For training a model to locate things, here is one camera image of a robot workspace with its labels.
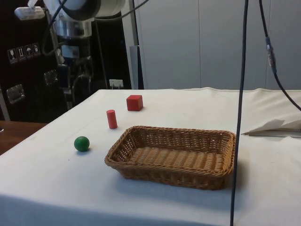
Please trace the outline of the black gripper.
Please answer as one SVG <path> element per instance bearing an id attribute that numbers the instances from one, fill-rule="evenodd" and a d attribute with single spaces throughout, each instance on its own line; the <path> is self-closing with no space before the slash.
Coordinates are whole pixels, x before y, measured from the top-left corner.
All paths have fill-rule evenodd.
<path id="1" fill-rule="evenodd" d="M 74 80 L 72 89 L 75 89 L 76 83 L 80 79 L 88 80 L 88 89 L 91 89 L 91 80 L 94 77 L 94 66 L 91 56 L 80 58 L 80 39 L 60 39 L 60 49 L 65 63 L 75 61 Z M 65 94 L 71 94 L 71 71 L 68 65 L 58 65 L 57 78 L 59 87 Z"/>

